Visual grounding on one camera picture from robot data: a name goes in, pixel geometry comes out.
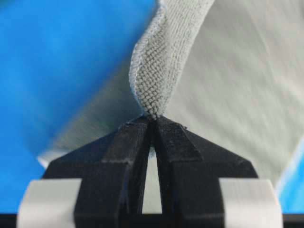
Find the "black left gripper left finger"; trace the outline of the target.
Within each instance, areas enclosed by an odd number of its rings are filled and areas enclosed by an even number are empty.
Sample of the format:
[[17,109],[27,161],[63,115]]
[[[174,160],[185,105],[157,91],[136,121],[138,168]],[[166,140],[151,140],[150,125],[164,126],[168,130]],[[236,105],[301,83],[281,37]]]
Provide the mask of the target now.
[[43,178],[82,180],[76,227],[126,227],[126,216],[142,212],[149,149],[149,120],[139,117],[53,160]]

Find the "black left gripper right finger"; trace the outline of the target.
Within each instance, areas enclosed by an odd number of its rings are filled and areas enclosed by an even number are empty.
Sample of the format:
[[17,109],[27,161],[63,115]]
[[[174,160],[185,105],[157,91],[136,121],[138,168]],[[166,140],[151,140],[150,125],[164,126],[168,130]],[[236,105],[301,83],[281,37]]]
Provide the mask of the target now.
[[222,228],[220,178],[257,178],[252,163],[165,117],[152,122],[161,206],[179,228]]

